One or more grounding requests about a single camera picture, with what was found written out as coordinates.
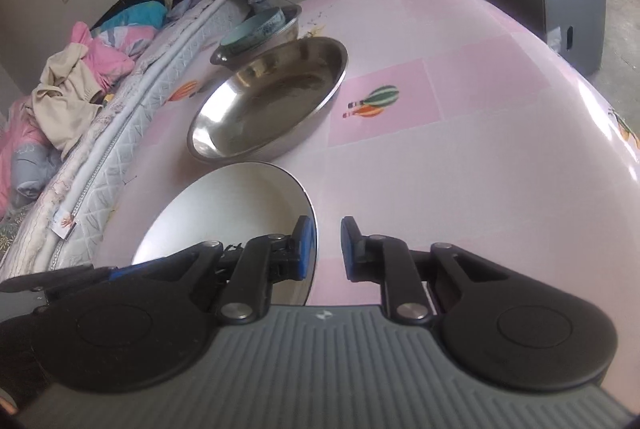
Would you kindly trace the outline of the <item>large steel plate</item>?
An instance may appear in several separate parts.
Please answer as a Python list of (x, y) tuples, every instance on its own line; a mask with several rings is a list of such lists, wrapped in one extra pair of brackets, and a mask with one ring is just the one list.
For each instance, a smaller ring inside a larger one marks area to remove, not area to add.
[(221, 82), (192, 119), (186, 144), (205, 163), (274, 160), (308, 139), (345, 80), (346, 47), (333, 38), (290, 41)]

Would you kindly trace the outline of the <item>steel bowl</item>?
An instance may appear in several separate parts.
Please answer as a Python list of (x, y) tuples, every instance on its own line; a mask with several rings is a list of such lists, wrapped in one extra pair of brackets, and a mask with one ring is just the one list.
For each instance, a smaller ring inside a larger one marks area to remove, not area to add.
[(299, 4), (290, 4), (251, 16), (221, 38), (209, 62), (235, 70), (269, 49), (297, 40), (301, 14)]

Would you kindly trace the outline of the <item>teal ceramic bowl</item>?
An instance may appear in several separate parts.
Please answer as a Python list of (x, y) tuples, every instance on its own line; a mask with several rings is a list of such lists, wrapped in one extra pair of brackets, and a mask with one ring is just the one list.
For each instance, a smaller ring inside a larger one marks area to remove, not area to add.
[(285, 24), (284, 12), (279, 7), (273, 7), (246, 19), (220, 41), (220, 48), (225, 54), (236, 56), (250, 50), (277, 33)]

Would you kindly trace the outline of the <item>white quilted mattress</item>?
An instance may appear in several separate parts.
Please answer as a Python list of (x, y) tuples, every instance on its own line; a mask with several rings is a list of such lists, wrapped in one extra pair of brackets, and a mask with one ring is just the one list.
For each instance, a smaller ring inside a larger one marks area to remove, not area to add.
[(178, 88), (201, 48), (248, 12), (243, 0), (202, 0), (157, 34), (30, 207), (2, 253), (2, 279), (92, 261), (134, 152), (157, 110)]

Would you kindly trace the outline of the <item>pink floral blanket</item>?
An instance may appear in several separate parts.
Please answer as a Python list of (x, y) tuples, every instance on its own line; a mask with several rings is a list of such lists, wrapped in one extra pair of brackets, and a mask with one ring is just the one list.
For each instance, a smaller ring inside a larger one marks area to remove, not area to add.
[(157, 33), (128, 24), (95, 35), (84, 22), (74, 25), (68, 45), (47, 59), (37, 87), (10, 106), (1, 127), (3, 217), (37, 199)]

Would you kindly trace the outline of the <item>beige clothing pile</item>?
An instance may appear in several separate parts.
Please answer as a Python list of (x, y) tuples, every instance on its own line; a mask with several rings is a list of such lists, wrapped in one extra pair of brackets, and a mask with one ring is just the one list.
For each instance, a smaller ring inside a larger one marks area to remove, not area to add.
[(70, 154), (87, 132), (101, 105), (103, 88), (85, 63), (88, 48), (72, 42), (47, 59), (39, 85), (32, 90), (32, 115), (49, 142)]

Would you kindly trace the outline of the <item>teal patterned pillow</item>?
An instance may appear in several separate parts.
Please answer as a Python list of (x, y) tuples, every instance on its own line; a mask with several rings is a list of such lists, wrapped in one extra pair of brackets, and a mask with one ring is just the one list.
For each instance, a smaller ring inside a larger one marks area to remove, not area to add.
[(92, 31), (99, 34), (114, 27), (130, 25), (152, 26), (159, 30), (164, 24), (166, 14), (166, 7), (158, 1), (140, 2), (118, 12)]

